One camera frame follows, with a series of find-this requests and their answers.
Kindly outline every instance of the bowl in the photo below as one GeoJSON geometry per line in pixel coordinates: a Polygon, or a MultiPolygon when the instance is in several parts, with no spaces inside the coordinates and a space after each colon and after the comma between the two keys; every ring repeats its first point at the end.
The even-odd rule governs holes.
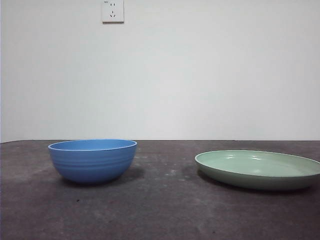
{"type": "Polygon", "coordinates": [[[53,166],[64,178],[81,184],[107,182],[131,165],[137,143],[124,139],[88,139],[48,146],[53,166]]]}
{"type": "Polygon", "coordinates": [[[210,178],[258,190],[296,190],[320,180],[320,162],[295,155],[251,150],[220,150],[195,156],[210,178]]]}

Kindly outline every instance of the table surface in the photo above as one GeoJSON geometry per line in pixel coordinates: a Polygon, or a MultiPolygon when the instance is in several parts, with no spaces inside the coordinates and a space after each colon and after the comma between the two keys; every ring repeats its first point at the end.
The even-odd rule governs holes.
{"type": "Polygon", "coordinates": [[[118,179],[64,180],[47,146],[1,144],[2,240],[319,240],[320,182],[290,192],[230,186],[197,170],[213,150],[260,150],[320,161],[320,141],[140,140],[118,179]]]}

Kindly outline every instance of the plate rim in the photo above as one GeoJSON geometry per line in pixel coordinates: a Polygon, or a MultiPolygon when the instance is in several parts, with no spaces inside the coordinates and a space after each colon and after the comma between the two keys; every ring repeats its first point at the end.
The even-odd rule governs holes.
{"type": "Polygon", "coordinates": [[[203,164],[201,162],[199,162],[199,160],[197,159],[200,155],[203,154],[208,154],[208,153],[213,153],[213,152],[258,152],[258,153],[268,153],[268,154],[277,154],[277,155],[286,155],[286,156],[291,156],[291,157],[298,157],[298,158],[302,158],[302,159],[306,159],[308,161],[311,162],[315,162],[316,164],[320,165],[319,161],[313,160],[311,158],[307,158],[304,156],[298,156],[298,155],[293,155],[293,154],[287,154],[287,153],[281,153],[281,152],[273,152],[273,151],[259,151],[259,150],[246,150],[246,149],[231,149],[231,150],[213,150],[213,151],[205,151],[205,152],[201,152],[199,154],[197,154],[194,157],[194,160],[197,164],[205,166],[207,168],[210,169],[214,169],[214,170],[219,170],[222,172],[226,172],[226,173],[231,173],[231,174],[239,174],[239,175],[245,175],[245,176],[252,176],[252,177],[262,177],[262,178],[305,178],[305,177],[314,177],[314,176],[318,176],[320,175],[320,171],[316,174],[308,174],[308,175],[297,175],[297,176],[270,176],[270,175],[256,175],[256,174],[248,174],[248,173],[243,173],[243,172],[237,172],[237,171],[228,171],[228,170],[224,170],[224,169],[220,169],[220,168],[216,168],[216,167],[211,167],[208,166],[206,164],[203,164]]]}

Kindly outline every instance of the ceramic plate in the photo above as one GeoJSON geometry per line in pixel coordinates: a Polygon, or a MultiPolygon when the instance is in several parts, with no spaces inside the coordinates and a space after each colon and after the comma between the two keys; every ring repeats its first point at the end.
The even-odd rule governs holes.
{"type": "Polygon", "coordinates": [[[294,190],[320,181],[320,162],[283,153],[209,151],[195,156],[195,161],[209,177],[249,189],[294,190]]]}

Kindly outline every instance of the white wall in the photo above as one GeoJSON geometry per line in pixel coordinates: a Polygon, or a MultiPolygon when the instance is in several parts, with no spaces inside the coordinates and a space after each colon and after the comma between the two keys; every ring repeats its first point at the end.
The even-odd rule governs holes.
{"type": "Polygon", "coordinates": [[[1,141],[320,140],[320,1],[1,1],[1,141]]]}

